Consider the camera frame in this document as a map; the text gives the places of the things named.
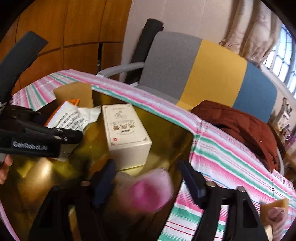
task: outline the brown puffer jacket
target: brown puffer jacket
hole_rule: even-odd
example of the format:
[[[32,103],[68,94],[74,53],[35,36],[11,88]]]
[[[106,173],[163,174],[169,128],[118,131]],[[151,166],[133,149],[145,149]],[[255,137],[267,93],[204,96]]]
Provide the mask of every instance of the brown puffer jacket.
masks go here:
[[[276,140],[266,123],[237,109],[207,100],[191,112],[248,147],[269,171],[278,170]]]

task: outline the striped tablecloth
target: striped tablecloth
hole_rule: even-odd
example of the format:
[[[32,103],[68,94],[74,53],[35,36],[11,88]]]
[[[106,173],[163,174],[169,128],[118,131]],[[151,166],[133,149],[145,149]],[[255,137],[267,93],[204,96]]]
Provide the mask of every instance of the striped tablecloth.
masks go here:
[[[55,99],[53,89],[77,81],[90,83],[95,91],[129,102],[189,130],[194,135],[189,160],[197,171],[221,187],[235,189],[238,185],[244,186],[258,212],[262,202],[288,198],[289,216],[283,235],[290,227],[296,216],[296,194],[292,184],[277,171],[268,172],[243,144],[168,101],[121,82],[63,70],[17,92],[13,104],[38,110]],[[182,183],[159,240],[191,240],[201,216],[202,210],[192,202],[185,183]],[[227,208],[222,206],[215,240],[223,237],[226,216]]]

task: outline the window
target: window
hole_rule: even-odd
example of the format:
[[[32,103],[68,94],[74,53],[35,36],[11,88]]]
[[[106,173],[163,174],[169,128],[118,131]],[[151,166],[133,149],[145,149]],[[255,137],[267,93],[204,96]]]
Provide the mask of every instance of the window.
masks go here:
[[[287,86],[294,98],[296,98],[295,55],[295,41],[282,25],[280,39],[263,64]]]

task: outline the white container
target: white container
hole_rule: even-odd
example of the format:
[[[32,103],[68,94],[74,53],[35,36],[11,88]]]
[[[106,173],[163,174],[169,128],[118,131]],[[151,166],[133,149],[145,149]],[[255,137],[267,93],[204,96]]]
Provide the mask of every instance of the white container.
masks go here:
[[[146,163],[152,141],[131,104],[103,105],[110,158],[117,170]]]

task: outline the beige curtain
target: beige curtain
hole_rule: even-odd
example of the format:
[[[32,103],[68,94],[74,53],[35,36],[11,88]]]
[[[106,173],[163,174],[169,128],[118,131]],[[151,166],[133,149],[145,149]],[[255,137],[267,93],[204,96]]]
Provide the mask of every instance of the beige curtain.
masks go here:
[[[280,31],[280,19],[264,3],[239,0],[229,35],[219,45],[260,68],[277,43]]]

